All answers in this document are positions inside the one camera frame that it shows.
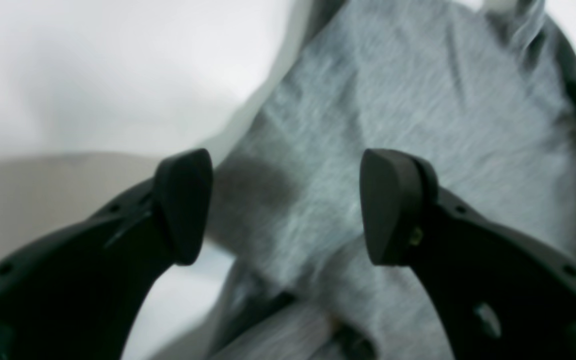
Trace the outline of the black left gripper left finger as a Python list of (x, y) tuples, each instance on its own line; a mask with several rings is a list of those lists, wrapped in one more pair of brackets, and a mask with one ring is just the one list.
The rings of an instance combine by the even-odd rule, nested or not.
[(119, 360), (153, 284), (199, 257), (212, 187), (210, 153), (178, 153), (88, 219), (2, 259), (0, 360)]

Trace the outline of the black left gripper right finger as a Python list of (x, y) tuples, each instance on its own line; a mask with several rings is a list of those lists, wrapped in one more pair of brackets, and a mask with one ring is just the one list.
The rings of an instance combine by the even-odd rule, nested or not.
[(576, 360), (576, 260), (484, 218), (431, 164), (367, 149), (359, 195), (370, 261), (422, 283), (457, 360)]

